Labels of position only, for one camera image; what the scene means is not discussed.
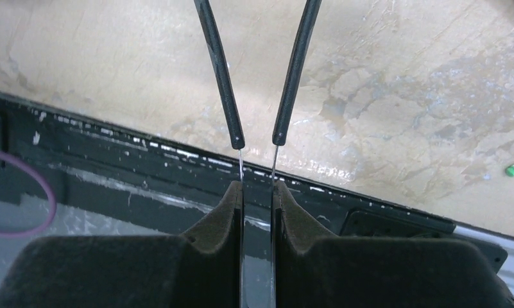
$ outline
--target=concrete floor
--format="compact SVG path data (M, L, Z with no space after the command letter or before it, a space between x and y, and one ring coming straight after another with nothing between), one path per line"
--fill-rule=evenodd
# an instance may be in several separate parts
M247 160L304 1L211 0ZM0 90L235 156L192 1L0 0ZM323 1L278 168L514 236L514 0Z

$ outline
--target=beige stained surface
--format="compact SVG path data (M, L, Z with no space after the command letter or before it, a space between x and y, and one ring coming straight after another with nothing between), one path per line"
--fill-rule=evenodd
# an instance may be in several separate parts
M304 2L211 0L257 164ZM237 155L192 1L0 1L0 90ZM514 0L323 0L280 170L514 236L512 163Z

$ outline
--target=thin wire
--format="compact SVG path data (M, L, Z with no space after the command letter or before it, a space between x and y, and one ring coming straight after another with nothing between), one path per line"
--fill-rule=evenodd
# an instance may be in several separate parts
M274 178L275 178L275 163L277 161L277 152L278 152L278 150L279 150L279 146L275 146L274 163L272 165L272 187L273 187Z
M0 237L6 237L6 238L28 237L28 236L35 235L35 234L45 230L51 224L51 222L55 218L55 214L56 214L56 196L55 196L55 193L53 192L53 189L51 188L49 183L47 183L47 180L45 180L45 178L41 174L39 174L39 172L37 172L32 167L30 167L27 163L23 162L21 159L14 157L11 154L7 154L5 152L0 151L0 160L3 160L5 162L19 168L21 171L24 171L26 174L30 175L34 180L36 180L36 182L38 182L39 185L41 185L41 188L43 188L43 190L47 194L47 198L49 200L49 207L50 207L49 214L47 215L47 219L45 220L45 222L43 222L43 224L41 224L35 228L25 230L25 231L20 231L20 232L1 232L0 231Z
M239 157L240 157L240 182L241 187L243 189L243 158L241 157L241 149L239 150Z

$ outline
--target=white paint speck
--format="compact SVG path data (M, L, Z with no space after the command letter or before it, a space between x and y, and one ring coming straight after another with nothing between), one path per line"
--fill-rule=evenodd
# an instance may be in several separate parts
M39 121L43 122L43 120L47 117L47 112L41 111L41 114L39 115Z
M231 167L232 168L232 164L231 163L223 162L222 160L216 160L216 159L213 159L213 158L208 158L207 161L211 162L213 164L217 164L217 165L221 165L221 166Z
M163 155L164 155L165 157L167 157L167 158L171 158L171 159L179 160L179 157L177 157L177 156L175 156L175 155L170 155L170 154L166 154L166 153L164 153Z
M38 132L35 132L35 134L34 134L34 138L32 139L32 144L36 146L36 145L39 143L39 138L40 138L40 137L41 137L41 136L39 135L39 133L38 133Z
M322 219L322 220L326 220L326 221L330 222L330 219L326 218L324 215L317 216L317 219Z
M176 152L178 154L181 154L181 155L185 155L186 157L189 157L189 158L198 158L199 156L197 154L194 154L194 153L191 153L191 152L187 152L187 151L183 151L183 150L176 150Z
M165 150L165 151L175 152L175 149L174 148L170 148L169 146L161 145L160 148Z
M309 122L309 119L298 120L298 121L294 122L293 125L299 125L299 124L304 124L304 123L308 123L308 122Z
M320 189L319 187L313 187L313 186L310 186L309 190L310 191L320 191L321 193L325 192L324 189Z
M106 135L113 136L113 131L108 130L107 128L102 128L102 129L100 129L100 131L101 131L101 133L104 133Z

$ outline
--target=gray floor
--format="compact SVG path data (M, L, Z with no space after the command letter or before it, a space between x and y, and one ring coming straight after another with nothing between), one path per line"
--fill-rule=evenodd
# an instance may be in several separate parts
M45 200L23 196L21 206L0 202L0 230L22 230L41 223L48 212ZM101 214L59 205L52 225L39 236L46 235L144 235L160 232ZM35 237L23 239L0 238L0 283L18 253ZM268 262L256 258L246 258L248 303L250 307L266 307L262 295L269 294L270 276Z

